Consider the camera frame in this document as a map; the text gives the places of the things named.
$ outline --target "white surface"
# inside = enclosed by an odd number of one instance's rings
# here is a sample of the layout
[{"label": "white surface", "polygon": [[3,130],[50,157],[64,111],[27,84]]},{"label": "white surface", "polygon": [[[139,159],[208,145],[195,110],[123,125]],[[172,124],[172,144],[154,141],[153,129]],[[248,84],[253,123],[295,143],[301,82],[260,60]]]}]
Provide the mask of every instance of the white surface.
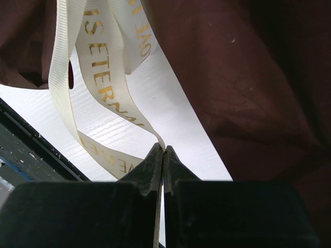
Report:
[{"label": "white surface", "polygon": [[[156,138],[92,98],[82,81],[76,54],[72,57],[72,67],[75,82],[71,99],[78,129],[109,148],[144,158]],[[204,180],[231,180],[160,47],[127,76],[127,81],[137,107],[190,170]],[[47,90],[0,85],[0,97],[88,178],[115,180],[71,137]],[[164,227],[160,233],[160,240],[163,239]]]}]

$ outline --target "ribbon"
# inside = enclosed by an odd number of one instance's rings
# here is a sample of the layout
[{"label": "ribbon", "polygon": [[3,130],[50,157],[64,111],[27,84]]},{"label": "ribbon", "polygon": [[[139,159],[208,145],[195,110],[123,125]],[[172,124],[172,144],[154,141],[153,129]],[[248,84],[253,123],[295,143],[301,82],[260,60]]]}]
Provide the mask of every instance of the ribbon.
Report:
[{"label": "ribbon", "polygon": [[49,90],[58,113],[84,149],[117,179],[142,159],[109,149],[77,130],[68,84],[76,44],[84,82],[102,106],[154,134],[165,144],[131,98],[125,73],[133,72],[157,41],[139,0],[58,0]]}]

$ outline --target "black object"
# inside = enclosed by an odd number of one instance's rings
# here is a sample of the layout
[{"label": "black object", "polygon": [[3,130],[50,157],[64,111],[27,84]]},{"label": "black object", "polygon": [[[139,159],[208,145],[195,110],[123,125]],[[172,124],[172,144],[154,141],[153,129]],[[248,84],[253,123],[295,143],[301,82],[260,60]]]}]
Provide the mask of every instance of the black object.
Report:
[{"label": "black object", "polygon": [[0,176],[13,186],[29,181],[89,181],[0,98]]},{"label": "black object", "polygon": [[154,145],[118,182],[25,183],[0,212],[0,247],[318,247],[302,200],[274,182],[205,182]]}]

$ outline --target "cream ribbon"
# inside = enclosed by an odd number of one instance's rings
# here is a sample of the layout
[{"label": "cream ribbon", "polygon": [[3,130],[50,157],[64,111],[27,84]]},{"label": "cream ribbon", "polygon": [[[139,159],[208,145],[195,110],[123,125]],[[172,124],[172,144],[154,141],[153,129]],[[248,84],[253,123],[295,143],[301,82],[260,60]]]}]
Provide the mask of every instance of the cream ribbon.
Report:
[{"label": "cream ribbon", "polygon": [[131,73],[155,49],[157,41],[139,0],[57,0],[54,49],[49,90],[58,113],[84,149],[117,179],[142,159],[109,149],[77,130],[73,115],[68,64],[76,49],[84,82],[104,107],[154,134],[129,93],[125,72]]}]

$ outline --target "maroon cloth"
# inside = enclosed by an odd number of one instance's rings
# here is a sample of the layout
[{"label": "maroon cloth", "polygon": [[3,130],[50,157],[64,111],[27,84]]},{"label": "maroon cloth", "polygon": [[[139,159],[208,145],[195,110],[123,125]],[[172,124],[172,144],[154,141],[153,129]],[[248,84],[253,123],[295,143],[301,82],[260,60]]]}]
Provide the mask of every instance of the maroon cloth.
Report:
[{"label": "maroon cloth", "polygon": [[[47,88],[56,0],[0,0],[0,6],[0,83],[20,88]],[[72,88],[71,68],[69,73]]]},{"label": "maroon cloth", "polygon": [[[0,83],[47,87],[55,0],[0,3]],[[331,2],[150,0],[146,7],[233,179],[294,185],[322,246],[331,247]]]}]

